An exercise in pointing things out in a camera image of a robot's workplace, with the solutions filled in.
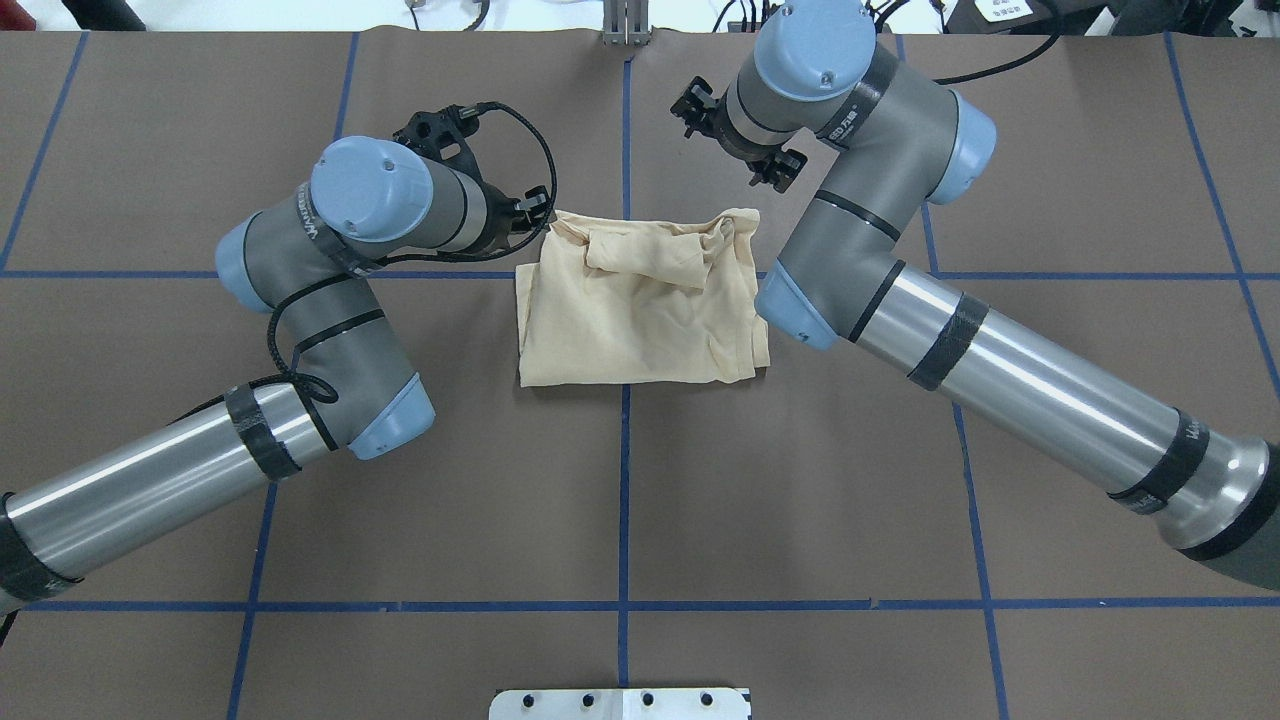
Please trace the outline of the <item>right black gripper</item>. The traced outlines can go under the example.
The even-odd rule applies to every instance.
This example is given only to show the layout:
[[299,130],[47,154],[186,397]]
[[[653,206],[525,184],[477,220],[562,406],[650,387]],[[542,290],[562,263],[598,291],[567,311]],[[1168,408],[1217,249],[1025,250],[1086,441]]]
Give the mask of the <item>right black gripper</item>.
[[737,85],[731,85],[719,97],[703,78],[691,79],[672,105],[672,114],[685,124],[684,136],[701,135],[745,164],[750,170],[749,184],[768,184],[778,193],[786,192],[806,164],[806,156],[785,145],[795,129],[772,129],[753,119],[740,97]]

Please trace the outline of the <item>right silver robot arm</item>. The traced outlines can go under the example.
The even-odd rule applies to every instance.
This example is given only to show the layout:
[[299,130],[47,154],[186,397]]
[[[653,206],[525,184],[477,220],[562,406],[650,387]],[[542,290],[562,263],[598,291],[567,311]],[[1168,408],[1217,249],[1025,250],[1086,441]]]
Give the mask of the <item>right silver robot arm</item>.
[[[1277,438],[1277,22],[1087,37],[963,95],[1000,131],[902,247],[1233,436]],[[636,601],[1253,596],[970,407],[842,342],[632,396]]]

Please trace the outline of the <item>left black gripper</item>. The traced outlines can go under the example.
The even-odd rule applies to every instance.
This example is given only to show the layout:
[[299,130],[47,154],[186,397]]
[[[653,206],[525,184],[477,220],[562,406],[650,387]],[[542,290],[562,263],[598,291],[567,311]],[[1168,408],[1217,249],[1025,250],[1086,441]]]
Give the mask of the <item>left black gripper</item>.
[[486,219],[480,233],[481,256],[508,256],[530,245],[548,225],[556,208],[556,182],[530,188],[521,199],[494,184],[480,183]]

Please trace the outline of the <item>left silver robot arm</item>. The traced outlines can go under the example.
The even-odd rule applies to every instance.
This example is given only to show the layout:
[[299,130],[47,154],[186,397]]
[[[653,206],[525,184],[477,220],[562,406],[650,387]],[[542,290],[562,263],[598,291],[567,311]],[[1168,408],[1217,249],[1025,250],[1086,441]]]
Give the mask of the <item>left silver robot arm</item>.
[[221,286],[265,313],[275,373],[141,439],[3,496],[3,611],[61,594],[99,568],[339,448],[369,460],[435,419],[370,277],[392,263],[483,263],[552,218],[558,184],[521,199],[467,149],[366,136],[325,147],[284,201],[225,234]]

